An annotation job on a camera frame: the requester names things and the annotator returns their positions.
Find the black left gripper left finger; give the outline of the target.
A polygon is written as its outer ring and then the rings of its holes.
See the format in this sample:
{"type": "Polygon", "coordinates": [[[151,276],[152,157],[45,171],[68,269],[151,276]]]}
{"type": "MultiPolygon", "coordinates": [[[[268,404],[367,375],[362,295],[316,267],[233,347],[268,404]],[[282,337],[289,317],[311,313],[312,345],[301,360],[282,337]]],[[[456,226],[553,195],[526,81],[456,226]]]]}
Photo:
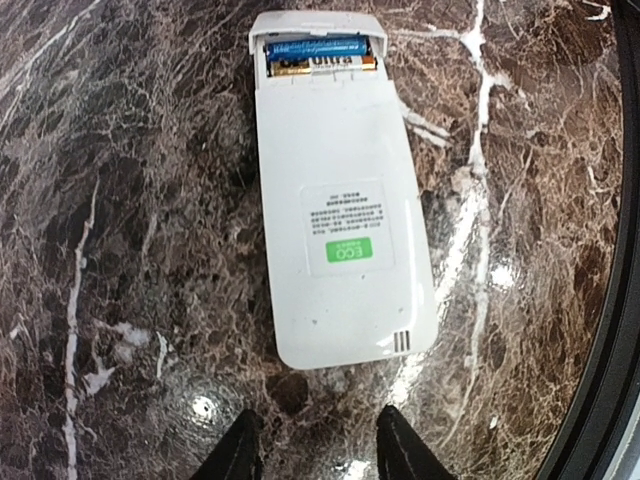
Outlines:
{"type": "Polygon", "coordinates": [[[251,409],[243,410],[218,441],[193,480],[261,479],[259,434],[262,420],[251,409]]]}

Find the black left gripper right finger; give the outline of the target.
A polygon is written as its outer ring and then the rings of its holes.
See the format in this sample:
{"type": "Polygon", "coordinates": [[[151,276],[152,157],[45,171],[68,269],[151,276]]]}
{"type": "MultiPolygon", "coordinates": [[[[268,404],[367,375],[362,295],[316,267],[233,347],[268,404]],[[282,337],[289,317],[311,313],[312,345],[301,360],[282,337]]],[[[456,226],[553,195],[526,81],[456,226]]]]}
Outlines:
{"type": "Polygon", "coordinates": [[[380,479],[455,479],[394,405],[388,404],[383,408],[376,428],[380,479]]]}

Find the white remote control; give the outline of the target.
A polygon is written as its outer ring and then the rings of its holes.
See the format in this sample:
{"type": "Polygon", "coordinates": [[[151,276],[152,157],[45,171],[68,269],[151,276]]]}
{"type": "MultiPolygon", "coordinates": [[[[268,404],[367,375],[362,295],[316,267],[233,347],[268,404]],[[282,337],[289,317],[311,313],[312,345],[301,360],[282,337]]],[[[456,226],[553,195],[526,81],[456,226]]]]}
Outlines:
{"type": "Polygon", "coordinates": [[[429,349],[437,304],[386,32],[369,14],[281,10],[248,41],[279,357],[310,370],[429,349]],[[375,71],[269,75],[267,44],[355,35],[375,71]]]}

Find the gold AAA battery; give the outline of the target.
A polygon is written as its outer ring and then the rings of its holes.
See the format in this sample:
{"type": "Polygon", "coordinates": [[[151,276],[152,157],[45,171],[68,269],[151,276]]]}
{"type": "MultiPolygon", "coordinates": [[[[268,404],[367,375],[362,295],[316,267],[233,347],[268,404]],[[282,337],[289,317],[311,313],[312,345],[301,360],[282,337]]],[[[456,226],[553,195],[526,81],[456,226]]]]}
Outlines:
{"type": "Polygon", "coordinates": [[[271,77],[333,74],[341,71],[375,71],[374,56],[311,57],[296,60],[277,60],[269,65],[271,77]]]}

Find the blue AAA battery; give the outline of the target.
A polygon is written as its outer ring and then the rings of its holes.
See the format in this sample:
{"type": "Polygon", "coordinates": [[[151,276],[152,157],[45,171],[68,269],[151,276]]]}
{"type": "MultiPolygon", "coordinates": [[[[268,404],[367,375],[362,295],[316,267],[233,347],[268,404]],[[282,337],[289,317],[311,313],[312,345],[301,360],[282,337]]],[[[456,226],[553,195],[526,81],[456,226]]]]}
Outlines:
{"type": "Polygon", "coordinates": [[[311,57],[362,56],[369,51],[365,36],[326,37],[301,39],[267,44],[269,60],[297,60],[311,57]]]}

